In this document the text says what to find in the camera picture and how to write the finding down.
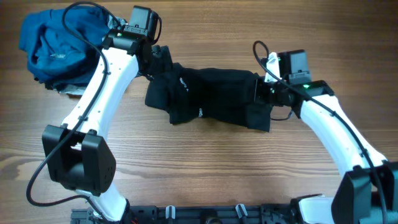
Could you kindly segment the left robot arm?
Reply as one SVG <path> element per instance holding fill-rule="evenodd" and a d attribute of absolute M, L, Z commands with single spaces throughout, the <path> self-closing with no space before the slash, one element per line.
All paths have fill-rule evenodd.
<path fill-rule="evenodd" d="M 107 138 L 126 88 L 149 67 L 155 42 L 148 30 L 110 30 L 78 104 L 61 126 L 48 125 L 42 135 L 51 180 L 85 199 L 96 223 L 134 222 L 128 199 L 113 182 L 116 160 Z"/>

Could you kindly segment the black t-shirt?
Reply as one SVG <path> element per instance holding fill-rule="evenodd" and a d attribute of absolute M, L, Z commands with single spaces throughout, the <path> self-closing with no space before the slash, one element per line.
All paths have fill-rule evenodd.
<path fill-rule="evenodd" d="M 257 95 L 262 78 L 247 70 L 185 68 L 174 63 L 167 46 L 152 48 L 145 104 L 169 114 L 170 124 L 195 118 L 268 132 L 272 107 Z"/>

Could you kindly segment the blue crumpled garment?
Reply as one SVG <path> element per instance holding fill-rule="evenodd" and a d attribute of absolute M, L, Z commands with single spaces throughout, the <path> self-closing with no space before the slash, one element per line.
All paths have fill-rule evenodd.
<path fill-rule="evenodd" d="M 19 49 L 27 54 L 27 69 L 34 80 L 49 89 L 65 85 L 87 86 L 96 70 L 98 52 L 68 33 L 63 9 L 29 14 L 21 25 Z M 109 14 L 97 7 L 76 6 L 66 13 L 65 24 L 73 32 L 101 48 L 108 33 Z"/>

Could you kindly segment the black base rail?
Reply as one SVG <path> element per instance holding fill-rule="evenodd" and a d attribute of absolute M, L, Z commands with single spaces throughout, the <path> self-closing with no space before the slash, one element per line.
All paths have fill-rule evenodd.
<path fill-rule="evenodd" d="M 206 224 L 206 223 L 299 223 L 296 209 L 288 204 L 214 207 L 131 206 L 119 223 L 126 224 Z"/>

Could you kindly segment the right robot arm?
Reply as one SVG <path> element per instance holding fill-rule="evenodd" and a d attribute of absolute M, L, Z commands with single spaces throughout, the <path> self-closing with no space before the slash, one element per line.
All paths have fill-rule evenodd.
<path fill-rule="evenodd" d="M 324 145 L 342 180 L 332 197 L 292 201 L 294 223 L 397 223 L 397 163 L 390 162 L 355 128 L 323 81 L 289 86 L 254 82 L 254 99 L 289 106 Z"/>

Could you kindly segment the grey folded garment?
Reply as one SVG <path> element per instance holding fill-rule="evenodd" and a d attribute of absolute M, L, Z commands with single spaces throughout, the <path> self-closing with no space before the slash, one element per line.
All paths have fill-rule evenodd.
<path fill-rule="evenodd" d="M 108 28 L 116 29 L 117 25 L 118 23 L 115 22 L 111 16 L 109 16 Z M 86 85 L 66 84 L 60 90 L 57 90 L 57 92 L 62 95 L 81 96 L 82 94 L 84 94 L 86 87 L 87 84 Z"/>

